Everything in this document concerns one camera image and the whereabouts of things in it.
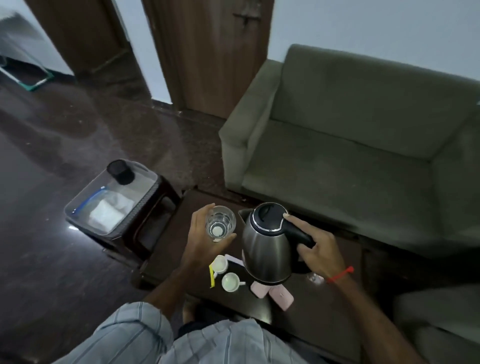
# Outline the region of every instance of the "rolled-up sleeve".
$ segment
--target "rolled-up sleeve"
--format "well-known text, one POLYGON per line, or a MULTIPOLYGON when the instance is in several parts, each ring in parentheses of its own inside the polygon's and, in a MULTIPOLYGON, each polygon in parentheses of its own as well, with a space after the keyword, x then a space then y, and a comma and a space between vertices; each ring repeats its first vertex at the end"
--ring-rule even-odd
POLYGON ((149 303, 124 304, 55 364, 154 364, 173 344, 167 318, 149 303))

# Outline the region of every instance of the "kettle lid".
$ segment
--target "kettle lid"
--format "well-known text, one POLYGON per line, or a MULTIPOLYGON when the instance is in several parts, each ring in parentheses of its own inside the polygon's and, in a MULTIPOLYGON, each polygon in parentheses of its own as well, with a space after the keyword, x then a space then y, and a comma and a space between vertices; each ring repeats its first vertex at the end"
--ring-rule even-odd
POLYGON ((281 234, 283 225, 283 214, 288 213, 287 209, 275 202, 265 202, 257 206, 251 214, 253 228, 263 234, 281 234))

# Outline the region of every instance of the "black cup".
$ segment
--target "black cup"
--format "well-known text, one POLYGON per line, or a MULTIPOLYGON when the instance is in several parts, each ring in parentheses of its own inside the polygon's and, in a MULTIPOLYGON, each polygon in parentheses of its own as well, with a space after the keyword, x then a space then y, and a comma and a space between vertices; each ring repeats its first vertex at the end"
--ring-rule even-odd
POLYGON ((121 185, 130 184, 135 179, 135 173, 123 159, 110 162, 107 166, 107 172, 121 185))

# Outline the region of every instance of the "black kettle handle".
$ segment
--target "black kettle handle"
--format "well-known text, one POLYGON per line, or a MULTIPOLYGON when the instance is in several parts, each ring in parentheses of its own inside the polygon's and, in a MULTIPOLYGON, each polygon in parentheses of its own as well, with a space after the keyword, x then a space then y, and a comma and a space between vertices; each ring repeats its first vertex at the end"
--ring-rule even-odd
POLYGON ((311 270, 307 267, 306 263, 298 261, 297 245, 301 243, 312 249, 316 243, 309 234, 303 232, 290 221, 285 219, 283 220, 283 229, 292 248, 292 273, 310 273, 311 270))

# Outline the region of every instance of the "dark brown table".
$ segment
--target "dark brown table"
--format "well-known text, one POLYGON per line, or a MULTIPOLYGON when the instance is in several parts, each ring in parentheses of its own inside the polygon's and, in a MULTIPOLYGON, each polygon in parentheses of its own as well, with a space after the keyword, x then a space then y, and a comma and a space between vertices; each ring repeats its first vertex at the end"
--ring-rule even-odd
MULTIPOLYGON (((192 212, 212 202, 227 206, 235 213, 245 208, 198 190, 187 191, 156 244, 148 263, 141 269, 143 279, 158 284, 179 265, 187 242, 192 212)), ((235 232, 238 237, 225 254, 241 259, 241 224, 237 223, 235 232)), ((355 268, 353 278, 361 284, 360 245, 342 238, 337 238, 337 241, 345 263, 355 268)), ((282 329, 334 357, 342 358, 342 361, 360 362, 359 335, 348 315, 346 303, 334 286, 329 284, 317 286, 305 275, 293 274, 284 286, 292 293, 294 302, 283 312, 269 296, 259 299, 250 292, 249 286, 253 278, 243 267, 231 263, 228 271, 237 273, 240 280, 247 282, 247 286, 240 287, 234 293, 228 293, 222 289, 220 279, 217 278, 215 287, 210 288, 210 275, 206 268, 192 279, 187 290, 188 294, 213 301, 242 316, 253 317, 282 329)))

